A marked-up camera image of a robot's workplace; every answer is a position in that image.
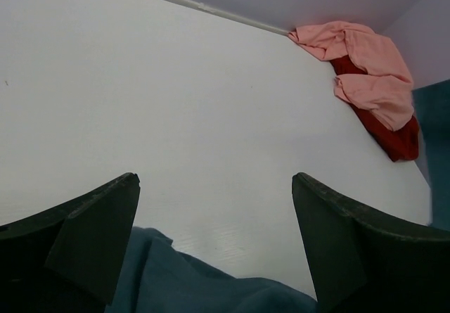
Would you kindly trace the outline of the teal blue t shirt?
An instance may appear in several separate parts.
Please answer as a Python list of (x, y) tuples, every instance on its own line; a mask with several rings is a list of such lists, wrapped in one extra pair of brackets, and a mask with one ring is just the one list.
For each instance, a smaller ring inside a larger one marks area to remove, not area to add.
[[(432, 191), (429, 227), (449, 232), (449, 82), (413, 93)], [(108, 312), (319, 312), (312, 298), (264, 278), (238, 279), (135, 228)]]

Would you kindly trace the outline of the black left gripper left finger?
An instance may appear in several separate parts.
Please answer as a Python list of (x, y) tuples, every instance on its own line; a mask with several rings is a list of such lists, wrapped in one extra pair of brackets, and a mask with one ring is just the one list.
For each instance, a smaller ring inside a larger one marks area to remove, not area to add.
[(2, 312), (103, 312), (120, 277), (140, 195), (126, 173), (1, 226)]

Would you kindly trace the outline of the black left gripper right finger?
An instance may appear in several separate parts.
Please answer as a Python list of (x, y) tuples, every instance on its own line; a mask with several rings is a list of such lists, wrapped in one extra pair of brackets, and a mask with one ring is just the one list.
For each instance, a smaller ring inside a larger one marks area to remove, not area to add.
[(394, 217), (300, 172), (292, 198), (319, 312), (448, 312), (449, 232)]

